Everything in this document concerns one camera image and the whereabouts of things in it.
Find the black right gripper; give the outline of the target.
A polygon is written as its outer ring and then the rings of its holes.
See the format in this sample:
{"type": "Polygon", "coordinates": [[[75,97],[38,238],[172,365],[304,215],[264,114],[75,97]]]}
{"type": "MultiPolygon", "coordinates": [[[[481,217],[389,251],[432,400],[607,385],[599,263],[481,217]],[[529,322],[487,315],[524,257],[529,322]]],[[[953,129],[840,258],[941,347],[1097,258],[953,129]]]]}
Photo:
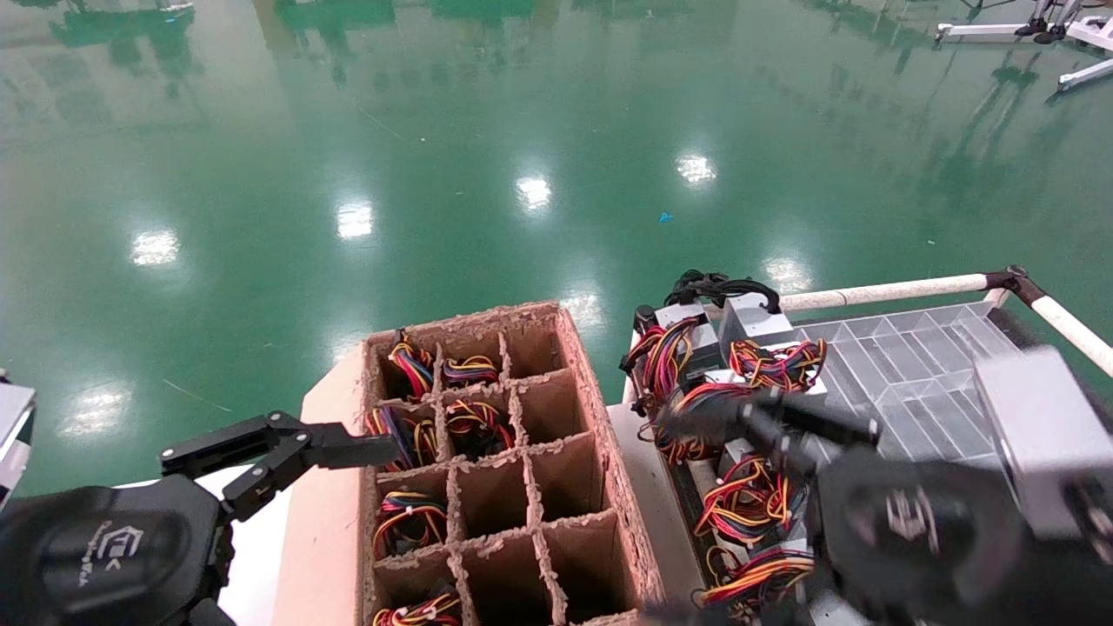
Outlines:
{"type": "Polygon", "coordinates": [[[791,478],[812,478],[817,575],[875,622],[956,622],[984,613],[1020,564],[1027,524],[997,471],[843,452],[817,470],[794,437],[878,446],[877,417],[800,392],[695,389],[659,411],[672,439],[743,440],[791,478]]]}

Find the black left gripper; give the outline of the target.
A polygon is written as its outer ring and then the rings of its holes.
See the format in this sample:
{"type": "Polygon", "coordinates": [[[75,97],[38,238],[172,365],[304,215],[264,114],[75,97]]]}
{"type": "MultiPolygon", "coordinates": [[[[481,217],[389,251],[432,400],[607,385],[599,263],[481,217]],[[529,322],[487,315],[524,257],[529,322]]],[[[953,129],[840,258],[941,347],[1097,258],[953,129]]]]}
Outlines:
{"type": "Polygon", "coordinates": [[[218,607],[246,522],[311,470],[311,433],[283,436],[223,489],[171,476],[87,486],[3,508],[4,625],[228,625],[218,607]]]}

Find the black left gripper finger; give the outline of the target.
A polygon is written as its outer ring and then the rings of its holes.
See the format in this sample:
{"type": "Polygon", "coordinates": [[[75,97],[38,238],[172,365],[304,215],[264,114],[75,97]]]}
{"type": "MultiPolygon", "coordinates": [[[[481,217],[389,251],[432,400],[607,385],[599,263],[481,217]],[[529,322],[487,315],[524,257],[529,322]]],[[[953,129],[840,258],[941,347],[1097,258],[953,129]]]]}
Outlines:
{"type": "Polygon", "coordinates": [[[160,453],[160,466],[162,476],[198,479],[252,461],[263,478],[295,481],[315,467],[383,466],[398,456],[392,436],[351,436],[344,423],[302,423],[287,413],[266,413],[171,444],[160,453]]]}

